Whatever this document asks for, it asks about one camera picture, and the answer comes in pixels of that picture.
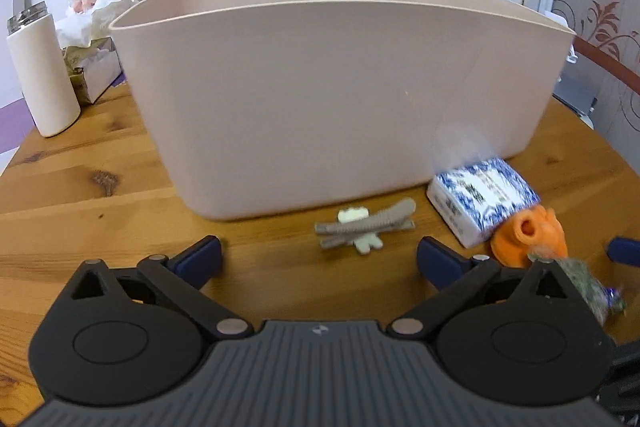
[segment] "white tissue paper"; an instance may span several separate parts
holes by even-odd
[[[94,7],[75,13],[69,7],[67,17],[56,22],[60,48],[88,48],[91,41],[109,36],[109,24],[132,7],[137,0],[96,0]]]

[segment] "blue and white box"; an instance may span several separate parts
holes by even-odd
[[[540,203],[501,158],[436,174],[427,197],[465,248],[489,239],[512,214]]]

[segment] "bottle lid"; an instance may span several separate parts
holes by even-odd
[[[22,10],[20,13],[18,13],[18,15],[11,17],[6,22],[6,28],[9,31],[9,35],[17,32],[20,28],[23,28],[28,24],[31,24],[32,22],[43,18],[48,13],[49,11],[47,10],[47,4],[44,1],[34,4],[33,6],[30,6],[25,10]]]

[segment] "purple cloth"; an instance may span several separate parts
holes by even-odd
[[[0,153],[20,147],[34,125],[24,98],[1,107]]]

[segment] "tissue box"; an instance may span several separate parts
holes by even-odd
[[[122,73],[111,38],[92,41],[88,48],[69,46],[63,50],[66,70],[80,105],[90,105]]]
[[[427,197],[465,248],[489,239],[512,214],[540,203],[501,158],[436,174]]]

